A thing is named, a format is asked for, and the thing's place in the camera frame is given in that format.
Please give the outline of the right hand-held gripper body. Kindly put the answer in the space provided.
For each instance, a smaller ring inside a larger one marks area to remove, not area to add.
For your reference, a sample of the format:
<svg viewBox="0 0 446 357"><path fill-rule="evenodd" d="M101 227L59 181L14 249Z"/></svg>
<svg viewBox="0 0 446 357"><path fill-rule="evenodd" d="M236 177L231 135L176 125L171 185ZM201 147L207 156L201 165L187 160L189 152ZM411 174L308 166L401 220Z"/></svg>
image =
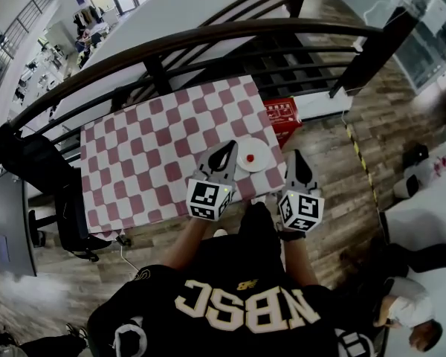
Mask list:
<svg viewBox="0 0 446 357"><path fill-rule="evenodd" d="M287 190L278 208L284 229L308 233L322 222L324 198Z"/></svg>

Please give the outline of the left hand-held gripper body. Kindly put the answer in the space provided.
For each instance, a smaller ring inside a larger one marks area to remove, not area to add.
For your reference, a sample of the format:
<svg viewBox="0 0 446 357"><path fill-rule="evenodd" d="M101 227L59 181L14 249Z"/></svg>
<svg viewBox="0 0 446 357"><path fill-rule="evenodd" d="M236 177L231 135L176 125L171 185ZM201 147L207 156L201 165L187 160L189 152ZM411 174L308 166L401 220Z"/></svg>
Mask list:
<svg viewBox="0 0 446 357"><path fill-rule="evenodd" d="M187 185L186 205L191 217L217 221L233 198L233 175L197 171Z"/></svg>

